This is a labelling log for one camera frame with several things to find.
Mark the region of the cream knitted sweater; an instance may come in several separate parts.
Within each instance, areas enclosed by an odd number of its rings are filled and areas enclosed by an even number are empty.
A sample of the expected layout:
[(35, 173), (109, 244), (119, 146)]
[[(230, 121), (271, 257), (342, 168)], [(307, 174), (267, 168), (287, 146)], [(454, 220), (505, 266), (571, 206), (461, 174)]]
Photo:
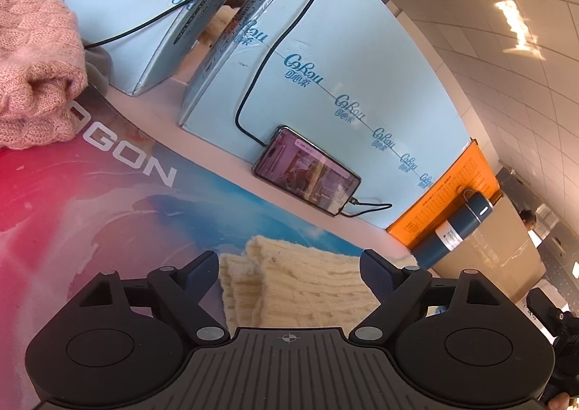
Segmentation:
[(340, 327), (348, 334), (379, 301), (359, 259), (256, 236), (243, 254), (220, 256), (226, 323), (239, 327)]

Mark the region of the brown cardboard box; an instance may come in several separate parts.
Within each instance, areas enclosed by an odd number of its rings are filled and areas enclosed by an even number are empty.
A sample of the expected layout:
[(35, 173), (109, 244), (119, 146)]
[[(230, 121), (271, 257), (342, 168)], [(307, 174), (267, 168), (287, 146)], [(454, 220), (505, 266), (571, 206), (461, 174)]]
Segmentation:
[(446, 279), (456, 279), (466, 269), (481, 272), (513, 302), (520, 301), (546, 273), (508, 197), (502, 196), (474, 233), (433, 267)]

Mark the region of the anime print desk mat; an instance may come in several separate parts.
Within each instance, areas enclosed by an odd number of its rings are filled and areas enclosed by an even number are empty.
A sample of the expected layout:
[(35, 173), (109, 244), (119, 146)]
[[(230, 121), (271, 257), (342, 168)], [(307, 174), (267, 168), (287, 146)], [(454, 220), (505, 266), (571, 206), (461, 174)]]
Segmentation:
[(69, 143), (1, 154), (1, 405), (30, 409), (35, 334), (96, 274), (142, 278), (263, 236), (356, 255), (406, 249), (367, 220), (330, 217), (258, 181), (250, 166), (181, 130), (175, 89), (88, 90)]

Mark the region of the person in background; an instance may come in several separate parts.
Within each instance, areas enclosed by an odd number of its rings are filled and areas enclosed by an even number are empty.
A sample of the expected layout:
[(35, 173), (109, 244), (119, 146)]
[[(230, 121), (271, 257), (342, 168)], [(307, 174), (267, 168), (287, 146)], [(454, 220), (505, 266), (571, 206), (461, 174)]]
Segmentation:
[(532, 240), (533, 244), (538, 247), (542, 243), (542, 239), (540, 236), (535, 232), (535, 227), (537, 223), (537, 216), (536, 214), (530, 209), (523, 209), (519, 212), (519, 217), (529, 234), (530, 239)]

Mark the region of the dark blue vacuum bottle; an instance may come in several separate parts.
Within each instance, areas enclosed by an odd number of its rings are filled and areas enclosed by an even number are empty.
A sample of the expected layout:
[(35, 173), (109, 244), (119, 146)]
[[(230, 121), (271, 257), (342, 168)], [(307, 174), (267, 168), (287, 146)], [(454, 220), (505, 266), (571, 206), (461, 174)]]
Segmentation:
[(462, 206), (413, 249), (412, 255), (420, 268), (432, 268), (458, 248), (492, 214), (493, 205), (483, 193), (467, 189), (462, 197)]

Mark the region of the orange cardboard box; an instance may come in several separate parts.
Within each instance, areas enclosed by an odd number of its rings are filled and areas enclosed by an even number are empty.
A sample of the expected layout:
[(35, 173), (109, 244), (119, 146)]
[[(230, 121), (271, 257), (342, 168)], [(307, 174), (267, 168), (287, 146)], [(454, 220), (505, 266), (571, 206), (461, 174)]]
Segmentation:
[(490, 201), (499, 198), (499, 182), (475, 139), (418, 201), (386, 232), (408, 249), (418, 244), (462, 206), (465, 190), (478, 191)]

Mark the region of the black smartphone playing video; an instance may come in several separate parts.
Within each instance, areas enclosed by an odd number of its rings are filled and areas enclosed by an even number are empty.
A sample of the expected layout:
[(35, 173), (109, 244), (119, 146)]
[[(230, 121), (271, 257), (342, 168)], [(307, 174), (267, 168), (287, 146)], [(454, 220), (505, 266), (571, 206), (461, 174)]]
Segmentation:
[(361, 184), (360, 176), (287, 126), (275, 130), (252, 174), (333, 217)]

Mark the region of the large light blue carton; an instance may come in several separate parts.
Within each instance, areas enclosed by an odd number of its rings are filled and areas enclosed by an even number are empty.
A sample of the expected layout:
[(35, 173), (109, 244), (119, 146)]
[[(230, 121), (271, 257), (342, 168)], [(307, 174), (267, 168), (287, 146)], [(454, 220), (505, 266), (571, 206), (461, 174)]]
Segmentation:
[(189, 81), (179, 123), (254, 162), (287, 126), (360, 176), (385, 228), (469, 145), (434, 70), (381, 0), (247, 0)]

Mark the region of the pink knitted sweater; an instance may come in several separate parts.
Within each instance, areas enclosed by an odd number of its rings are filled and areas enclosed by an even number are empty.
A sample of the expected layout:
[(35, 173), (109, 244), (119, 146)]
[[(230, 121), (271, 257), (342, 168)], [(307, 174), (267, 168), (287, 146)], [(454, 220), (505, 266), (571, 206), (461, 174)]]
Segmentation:
[(76, 135), (68, 103), (87, 87), (77, 18), (59, 0), (1, 0), (1, 146)]

